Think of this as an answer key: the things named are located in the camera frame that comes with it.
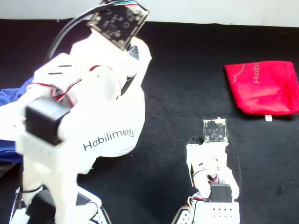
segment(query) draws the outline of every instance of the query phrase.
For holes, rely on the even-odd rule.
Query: black cable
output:
[[[55,40],[53,41],[53,43],[50,46],[50,49],[46,55],[46,62],[50,61],[54,54],[55,51],[57,49],[57,47],[59,46],[60,42],[62,41],[62,39],[64,38],[64,36],[72,29],[74,28],[77,24],[79,24],[81,21],[83,21],[86,17],[107,10],[113,6],[117,6],[117,4],[119,3],[123,3],[126,2],[128,0],[121,0],[121,1],[114,1],[114,2],[110,2],[108,4],[102,4],[102,5],[98,5],[94,8],[91,8],[89,10],[87,10],[86,12],[82,13],[81,15],[77,16],[76,18],[72,19],[70,22],[68,22],[63,28],[62,30],[58,33],[58,35],[56,36]]]
[[[206,171],[207,169],[202,169],[202,170],[199,170],[199,171],[197,171],[197,172],[195,172],[193,175],[192,175],[192,178],[196,175],[196,174],[198,174],[199,172],[201,172],[201,171]]]
[[[39,189],[42,188],[42,187],[43,187],[43,185],[41,185],[41,186],[39,186],[38,188],[35,188],[35,189],[33,189],[33,190],[22,190],[21,193],[33,193],[33,192],[39,190]]]
[[[90,218],[90,220],[92,221],[92,219],[99,213],[99,206],[96,202],[89,201],[87,204],[89,204],[89,203],[95,204],[95,206],[97,206],[97,212],[94,214],[93,217]]]
[[[195,219],[195,211],[196,211],[196,204],[197,204],[197,202],[199,202],[200,200],[197,200],[196,201],[196,203],[195,203],[195,205],[194,205],[194,214],[193,214],[193,219],[192,219],[192,222],[191,222],[191,224],[193,224],[193,222],[194,222],[194,219]]]
[[[233,147],[235,149],[235,153],[236,153],[237,159],[238,159],[238,166],[239,166],[239,194],[240,194],[241,193],[241,189],[242,189],[242,172],[241,172],[241,162],[240,162],[239,151],[238,151],[238,148],[235,145],[235,141],[234,141],[233,137],[230,135],[229,132],[228,132],[228,137],[229,137],[229,140],[231,141],[231,143],[233,144]]]
[[[67,89],[66,89],[65,92],[63,92],[63,93],[61,93],[61,94],[58,94],[58,95],[54,96],[53,98],[58,98],[58,97],[64,96],[66,93],[68,93],[68,91],[70,91],[70,89],[71,89],[74,85],[76,85],[77,83],[79,83],[79,82],[81,82],[81,81],[82,81],[81,78],[78,79],[76,82],[72,83],[69,87],[67,87]]]

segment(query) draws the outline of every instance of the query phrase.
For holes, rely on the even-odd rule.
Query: black plastic part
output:
[[[89,201],[89,198],[78,194],[76,205],[86,205]],[[27,208],[26,214],[30,216],[28,224],[52,224],[55,212],[56,207],[51,193],[47,189],[41,190]]]
[[[115,6],[96,13],[88,25],[121,50],[127,49],[131,39],[143,26],[149,12],[140,5]]]
[[[203,122],[204,137],[206,142],[219,142],[227,140],[226,125],[217,124],[214,120]]]
[[[26,131],[55,146],[58,126],[70,109],[52,98],[38,98],[26,106]]]
[[[188,141],[188,145],[202,145],[202,143],[204,143],[204,139],[202,137],[197,138],[195,136],[191,137]]]
[[[211,202],[232,202],[232,189],[229,184],[211,184]]]

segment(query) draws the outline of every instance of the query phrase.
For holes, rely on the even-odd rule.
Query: circuit board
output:
[[[127,49],[131,39],[145,23],[149,11],[134,1],[96,13],[88,25],[121,50]]]
[[[227,141],[226,119],[202,120],[205,142]]]

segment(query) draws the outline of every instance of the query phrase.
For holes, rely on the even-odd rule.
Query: white wall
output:
[[[0,0],[2,19],[66,19],[100,0]],[[139,0],[150,21],[299,27],[299,0]]]

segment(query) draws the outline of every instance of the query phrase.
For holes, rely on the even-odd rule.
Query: red wire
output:
[[[137,3],[131,3],[131,4],[126,4],[126,5],[122,5],[122,6],[137,6]]]
[[[52,97],[55,96],[55,95],[54,95],[54,88],[55,88],[55,89],[58,89],[58,90],[60,90],[60,91],[62,91],[62,90],[59,89],[57,86],[55,86],[55,85],[51,85],[51,84],[45,84],[45,83],[30,83],[29,85],[31,85],[31,84],[36,84],[36,85],[45,86],[45,87],[51,87],[51,88],[52,88],[52,90],[51,90],[51,96],[52,96]],[[65,95],[66,95],[66,97],[68,98],[68,100],[69,100],[69,102],[70,102],[70,104],[71,104],[71,107],[73,107],[73,106],[74,106],[74,103],[72,102],[70,96],[69,96],[68,94],[65,94]],[[62,95],[62,96],[56,98],[55,100],[60,100],[63,96],[64,96],[64,95]]]
[[[212,179],[212,180],[210,180],[210,181],[208,181],[209,183],[213,183],[213,182],[215,182],[216,180],[217,180],[217,178],[218,178],[218,176],[216,176],[214,179]]]
[[[94,65],[94,66],[92,66],[92,67],[89,69],[89,71],[92,71],[92,70],[94,70],[94,69],[97,68],[97,67],[100,67],[100,65]]]

